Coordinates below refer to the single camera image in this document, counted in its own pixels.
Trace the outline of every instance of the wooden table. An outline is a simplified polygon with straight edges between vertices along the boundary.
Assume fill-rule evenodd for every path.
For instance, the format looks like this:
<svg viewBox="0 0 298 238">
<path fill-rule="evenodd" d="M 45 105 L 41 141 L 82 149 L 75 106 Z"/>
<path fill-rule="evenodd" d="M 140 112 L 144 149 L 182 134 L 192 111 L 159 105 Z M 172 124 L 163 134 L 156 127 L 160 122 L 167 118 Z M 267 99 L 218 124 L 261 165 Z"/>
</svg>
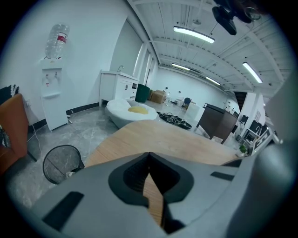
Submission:
<svg viewBox="0 0 298 238">
<path fill-rule="evenodd" d="M 142 120 L 132 122 L 106 138 L 92 153 L 86 167 L 128 155 L 157 152 L 181 159 L 221 165 L 236 159 L 236 151 L 166 122 Z M 144 187 L 149 212 L 160 225 L 163 197 L 150 175 Z"/>
</svg>

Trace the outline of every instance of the white water cooler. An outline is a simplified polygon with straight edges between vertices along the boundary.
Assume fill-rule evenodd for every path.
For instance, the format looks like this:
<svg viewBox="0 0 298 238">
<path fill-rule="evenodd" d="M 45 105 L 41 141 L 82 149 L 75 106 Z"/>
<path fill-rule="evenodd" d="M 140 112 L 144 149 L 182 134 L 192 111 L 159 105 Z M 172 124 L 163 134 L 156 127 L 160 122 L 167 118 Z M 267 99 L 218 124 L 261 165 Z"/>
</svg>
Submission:
<svg viewBox="0 0 298 238">
<path fill-rule="evenodd" d="M 50 130 L 68 123 L 62 100 L 62 66 L 62 59 L 44 59 L 41 61 L 41 101 Z"/>
</svg>

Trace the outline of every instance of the water bottle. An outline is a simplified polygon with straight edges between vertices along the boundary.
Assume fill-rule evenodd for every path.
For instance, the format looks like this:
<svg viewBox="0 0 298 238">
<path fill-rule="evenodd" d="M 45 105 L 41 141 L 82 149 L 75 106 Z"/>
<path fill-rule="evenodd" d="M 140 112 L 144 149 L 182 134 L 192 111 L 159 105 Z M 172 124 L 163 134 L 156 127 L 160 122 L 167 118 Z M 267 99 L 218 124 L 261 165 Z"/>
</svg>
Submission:
<svg viewBox="0 0 298 238">
<path fill-rule="evenodd" d="M 68 33 L 69 26 L 64 23 L 56 24 L 52 27 L 45 50 L 46 58 L 58 59 L 62 57 Z"/>
</svg>

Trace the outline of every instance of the black chair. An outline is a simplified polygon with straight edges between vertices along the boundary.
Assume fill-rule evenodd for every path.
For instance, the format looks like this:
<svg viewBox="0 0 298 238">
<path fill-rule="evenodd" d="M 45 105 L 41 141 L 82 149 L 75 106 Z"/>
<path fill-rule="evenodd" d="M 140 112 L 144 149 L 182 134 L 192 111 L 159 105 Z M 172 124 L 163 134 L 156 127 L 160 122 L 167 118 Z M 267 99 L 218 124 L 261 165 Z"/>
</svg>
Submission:
<svg viewBox="0 0 298 238">
<path fill-rule="evenodd" d="M 181 108 L 183 108 L 183 107 L 184 107 L 184 104 L 185 104 L 185 105 L 189 105 L 189 104 L 190 104 L 190 102 L 191 102 L 191 99 L 190 99 L 190 98 L 185 98 L 185 99 L 184 99 L 184 102 L 183 102 L 183 105 L 182 105 L 182 107 L 181 107 Z"/>
</svg>

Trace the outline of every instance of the faucet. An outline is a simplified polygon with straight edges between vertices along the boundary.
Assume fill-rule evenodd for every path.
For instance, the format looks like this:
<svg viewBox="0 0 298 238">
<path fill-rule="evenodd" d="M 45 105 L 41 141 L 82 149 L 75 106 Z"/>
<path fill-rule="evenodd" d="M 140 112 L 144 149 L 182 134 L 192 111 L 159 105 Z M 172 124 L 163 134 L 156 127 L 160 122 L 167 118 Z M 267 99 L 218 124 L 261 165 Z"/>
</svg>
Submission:
<svg viewBox="0 0 298 238">
<path fill-rule="evenodd" d="M 117 72 L 121 72 L 121 70 L 120 70 L 121 67 L 122 67 L 122 69 L 124 69 L 124 66 L 120 65 Z"/>
</svg>

